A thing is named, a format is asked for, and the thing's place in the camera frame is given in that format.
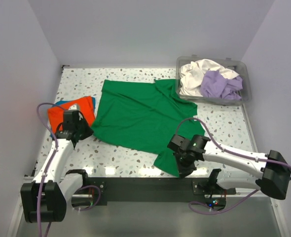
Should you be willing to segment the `green t shirt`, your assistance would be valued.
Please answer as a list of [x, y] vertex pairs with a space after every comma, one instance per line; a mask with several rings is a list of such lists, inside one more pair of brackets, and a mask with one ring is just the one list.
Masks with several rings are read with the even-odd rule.
[[204, 135], [197, 105], [176, 94], [175, 79], [147, 82], [106, 80], [91, 128], [101, 141], [156, 154], [153, 163], [161, 171], [179, 177], [173, 151], [167, 145], [177, 133], [187, 139]]

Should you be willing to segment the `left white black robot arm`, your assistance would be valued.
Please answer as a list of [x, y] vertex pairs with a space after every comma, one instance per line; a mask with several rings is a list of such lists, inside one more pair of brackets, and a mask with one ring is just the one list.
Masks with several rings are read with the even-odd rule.
[[64, 219], [68, 200], [88, 177], [84, 169], [64, 173], [64, 166], [76, 144], [92, 134], [81, 111], [63, 112], [63, 121], [56, 128], [48, 158], [32, 182], [24, 183], [20, 190], [27, 222], [61, 222]]

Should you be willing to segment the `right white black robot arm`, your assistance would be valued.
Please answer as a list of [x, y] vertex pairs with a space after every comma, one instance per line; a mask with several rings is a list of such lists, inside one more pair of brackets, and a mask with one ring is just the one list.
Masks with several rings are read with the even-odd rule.
[[212, 171], [207, 184], [209, 189], [254, 189], [278, 200], [285, 200], [287, 196], [291, 167], [278, 151], [265, 154], [229, 150], [228, 146], [205, 136], [194, 135], [189, 140], [176, 134], [167, 147], [174, 152], [183, 176], [190, 174], [186, 169], [193, 167], [195, 161], [221, 163], [236, 169]]

